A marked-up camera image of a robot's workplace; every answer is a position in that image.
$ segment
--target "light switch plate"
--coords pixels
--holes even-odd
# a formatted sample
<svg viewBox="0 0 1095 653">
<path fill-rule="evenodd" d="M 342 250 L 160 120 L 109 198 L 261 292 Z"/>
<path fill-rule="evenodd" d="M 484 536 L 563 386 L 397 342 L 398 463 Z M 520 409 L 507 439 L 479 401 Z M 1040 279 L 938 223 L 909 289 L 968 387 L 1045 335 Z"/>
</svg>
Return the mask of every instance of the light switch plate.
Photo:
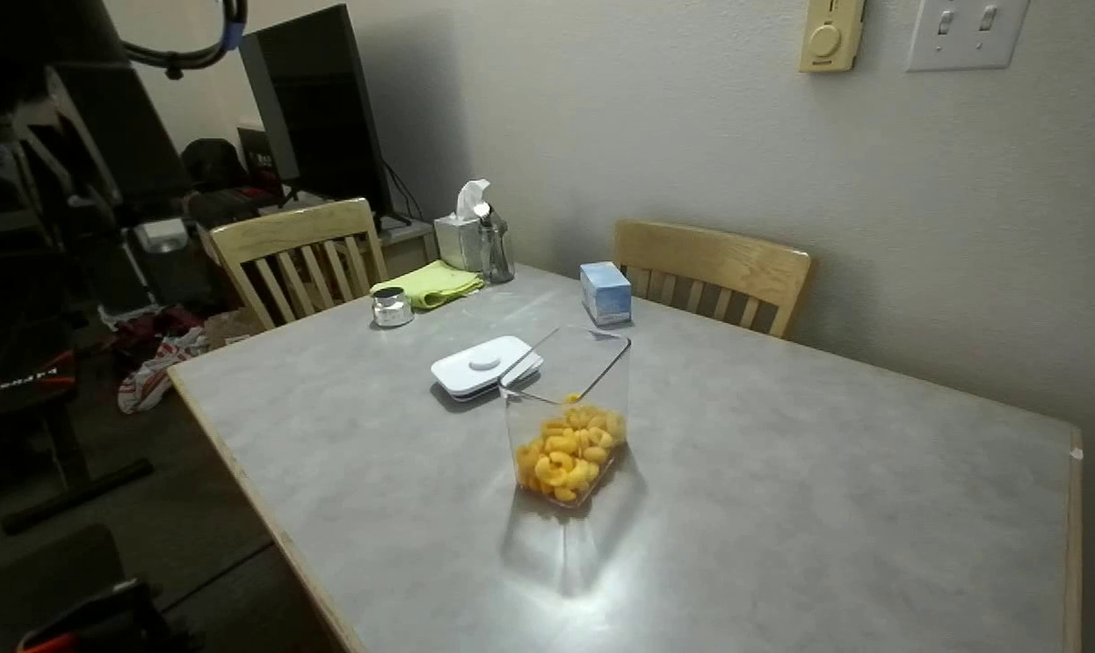
<svg viewBox="0 0 1095 653">
<path fill-rule="evenodd" d="M 800 71 L 848 71 L 862 43 L 865 0 L 809 0 Z"/>
<path fill-rule="evenodd" d="M 907 70 L 1011 66 L 1028 4 L 1029 0 L 922 0 Z M 990 30 L 983 30 L 989 8 L 993 8 L 993 21 Z M 940 25 L 945 34 L 940 33 Z"/>
</svg>

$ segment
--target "microfiber cloth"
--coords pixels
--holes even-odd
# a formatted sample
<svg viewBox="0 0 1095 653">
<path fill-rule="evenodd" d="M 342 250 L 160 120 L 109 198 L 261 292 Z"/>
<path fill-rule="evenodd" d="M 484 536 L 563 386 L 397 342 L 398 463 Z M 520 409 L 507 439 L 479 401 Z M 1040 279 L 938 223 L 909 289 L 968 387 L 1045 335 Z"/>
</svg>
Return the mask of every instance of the microfiber cloth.
<svg viewBox="0 0 1095 653">
<path fill-rule="evenodd" d="M 475 272 L 463 272 L 447 265 L 445 261 L 435 261 L 426 267 L 390 278 L 389 282 L 373 284 L 373 288 L 369 290 L 373 293 L 391 286 L 405 290 L 410 305 L 414 308 L 430 310 L 482 288 L 482 278 Z"/>
</svg>

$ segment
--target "cable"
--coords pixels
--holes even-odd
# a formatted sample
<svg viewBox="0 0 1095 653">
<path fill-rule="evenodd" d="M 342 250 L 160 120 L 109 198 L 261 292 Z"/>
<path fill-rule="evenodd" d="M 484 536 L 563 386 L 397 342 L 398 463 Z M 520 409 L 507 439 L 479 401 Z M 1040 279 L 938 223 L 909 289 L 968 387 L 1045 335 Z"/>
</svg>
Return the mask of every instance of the cable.
<svg viewBox="0 0 1095 653">
<path fill-rule="evenodd" d="M 385 165 L 385 172 L 390 174 L 391 181 L 394 182 L 394 185 L 397 186 L 399 191 L 402 193 L 402 198 L 405 199 L 406 210 L 410 211 L 410 201 L 414 199 L 415 209 L 418 209 L 418 219 L 422 220 L 422 222 L 426 222 L 426 216 L 422 213 L 422 204 L 418 204 L 418 197 L 414 197 L 414 193 L 411 193 L 410 188 L 406 188 L 405 182 L 402 182 L 402 176 L 397 172 L 394 172 L 393 165 L 385 160 L 382 161 L 382 164 Z"/>
<path fill-rule="evenodd" d="M 230 565 L 223 568 L 223 570 L 217 571 L 211 576 L 208 576 L 207 578 L 204 578 L 201 582 L 196 583 L 196 586 L 192 587 L 192 589 L 183 593 L 181 596 L 177 596 L 177 598 L 170 600 L 170 603 L 165 605 L 165 607 L 161 608 L 161 615 L 166 615 L 172 610 L 174 610 L 174 608 L 181 607 L 182 603 L 185 603 L 185 600 L 193 598 L 193 596 L 201 592 L 205 587 L 210 586 L 210 584 L 218 582 L 220 578 L 224 577 L 224 575 L 228 575 L 238 566 L 244 565 L 245 562 L 252 561 L 253 558 L 256 558 L 261 553 L 264 553 L 265 550 L 269 549 L 269 547 L 273 547 L 273 539 L 265 540 L 256 549 L 250 550 L 249 553 L 241 555 L 241 559 L 239 561 L 230 563 Z"/>
<path fill-rule="evenodd" d="M 192 53 L 161 53 L 125 41 L 125 53 L 132 61 L 165 69 L 169 79 L 181 79 L 185 70 L 206 69 L 241 45 L 241 35 L 244 34 L 245 21 L 249 19 L 247 0 L 222 0 L 220 7 L 224 14 L 224 25 L 216 45 Z"/>
</svg>

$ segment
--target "wooden chair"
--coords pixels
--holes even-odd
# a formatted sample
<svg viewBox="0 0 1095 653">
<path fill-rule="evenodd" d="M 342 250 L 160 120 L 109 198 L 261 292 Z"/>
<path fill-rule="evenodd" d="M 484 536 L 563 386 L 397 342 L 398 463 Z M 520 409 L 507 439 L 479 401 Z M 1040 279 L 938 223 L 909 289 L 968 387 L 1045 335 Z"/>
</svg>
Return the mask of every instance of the wooden chair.
<svg viewBox="0 0 1095 653">
<path fill-rule="evenodd" d="M 343 199 L 339 203 L 265 215 L 261 218 L 246 219 L 244 222 L 228 224 L 211 231 L 220 264 L 224 266 L 241 298 L 244 298 L 245 306 L 256 314 L 265 330 L 273 329 L 273 318 L 268 309 L 265 309 L 265 302 L 256 293 L 256 287 L 253 286 L 243 265 L 254 263 L 281 318 L 286 323 L 293 322 L 295 319 L 335 305 L 331 294 L 331 280 L 341 293 L 338 302 L 369 294 L 370 280 L 366 276 L 362 257 L 357 255 L 360 250 L 355 241 L 356 234 L 366 236 L 377 280 L 384 280 L 387 272 L 381 241 L 378 240 L 378 231 L 373 228 L 373 215 L 369 210 L 369 204 L 364 198 Z M 343 255 L 338 255 L 336 244 L 344 244 Z M 314 250 L 319 248 L 320 251 L 315 253 Z M 325 272 L 319 265 L 318 255 L 322 251 L 328 264 Z M 299 262 L 293 260 L 293 252 L 298 253 L 299 260 L 304 264 L 303 270 L 308 272 L 307 280 L 302 280 L 299 274 Z M 285 290 L 266 261 L 270 257 L 277 260 L 283 282 L 288 282 L 293 299 L 291 308 Z M 351 268 L 351 274 L 343 268 L 343 257 Z"/>
<path fill-rule="evenodd" d="M 675 306 L 677 277 L 688 278 L 683 308 L 700 313 L 705 285 L 717 286 L 714 319 L 726 321 L 726 316 L 739 313 L 738 321 L 728 321 L 753 329 L 765 302 L 775 310 L 769 334 L 779 339 L 791 325 L 810 264 L 807 253 L 766 240 L 680 224 L 616 222 L 616 265 L 632 283 L 635 297 Z M 729 310 L 735 293 L 745 295 L 736 298 L 744 308 Z"/>
</svg>

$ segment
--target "glass jar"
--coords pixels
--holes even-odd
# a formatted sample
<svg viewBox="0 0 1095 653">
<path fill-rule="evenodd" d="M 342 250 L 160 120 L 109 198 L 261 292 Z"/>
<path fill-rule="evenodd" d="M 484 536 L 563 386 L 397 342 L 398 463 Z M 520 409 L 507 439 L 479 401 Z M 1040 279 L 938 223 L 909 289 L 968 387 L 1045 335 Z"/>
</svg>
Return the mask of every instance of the glass jar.
<svg viewBox="0 0 1095 653">
<path fill-rule="evenodd" d="M 626 444 L 632 341 L 561 326 L 500 379 L 506 434 L 519 488 L 576 508 L 600 484 Z"/>
</svg>

